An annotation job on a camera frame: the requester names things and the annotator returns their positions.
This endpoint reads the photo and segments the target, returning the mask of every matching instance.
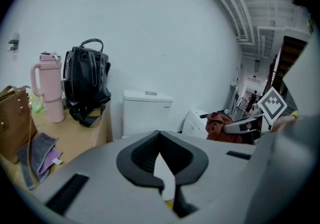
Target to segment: white toilet tank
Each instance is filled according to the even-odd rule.
[[[173,102],[170,96],[154,92],[123,92],[122,137],[163,130]]]

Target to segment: white wall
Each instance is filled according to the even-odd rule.
[[[241,102],[241,98],[244,96],[248,83],[248,75],[247,75],[247,64],[246,59],[244,57],[241,58],[240,66],[238,67],[238,81],[236,83],[238,87],[238,101],[236,102],[236,106],[239,106]]]
[[[269,59],[265,59],[262,58],[260,60],[260,66],[259,66],[259,71],[255,72],[255,60],[254,59],[249,59],[246,58],[245,62],[246,65],[248,67],[248,72],[247,72],[247,77],[248,78],[253,78],[253,76],[256,76],[256,80],[260,81],[260,84],[257,82],[253,82],[253,81],[247,81],[246,83],[246,89],[250,90],[250,92],[254,92],[255,90],[258,92],[258,94],[262,94],[264,89],[265,89],[265,85],[264,82],[267,78],[267,76],[269,75],[269,70],[270,70],[270,61]]]
[[[30,85],[41,52],[64,58],[96,37],[111,62],[113,138],[122,133],[124,89],[171,95],[167,128],[180,130],[190,108],[224,108],[237,78],[240,48],[224,12],[213,0],[15,0],[0,29],[0,86]],[[14,58],[7,49],[16,31]]]

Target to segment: person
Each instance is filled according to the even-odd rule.
[[[250,112],[252,105],[255,103],[256,99],[257,99],[257,91],[254,91],[254,94],[251,95],[250,99],[249,99],[249,103],[245,109],[246,112]]]

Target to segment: green object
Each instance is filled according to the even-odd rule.
[[[46,106],[43,102],[42,97],[38,97],[35,94],[31,93],[30,94],[30,102],[32,104],[32,111],[34,113],[41,113],[44,112],[46,109]]]

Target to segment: pink tumbler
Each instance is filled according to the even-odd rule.
[[[55,52],[41,53],[40,63],[35,64],[30,70],[32,91],[36,96],[43,96],[48,116],[55,123],[61,122],[66,117],[62,102],[61,66],[61,57]],[[35,79],[37,68],[40,91]]]

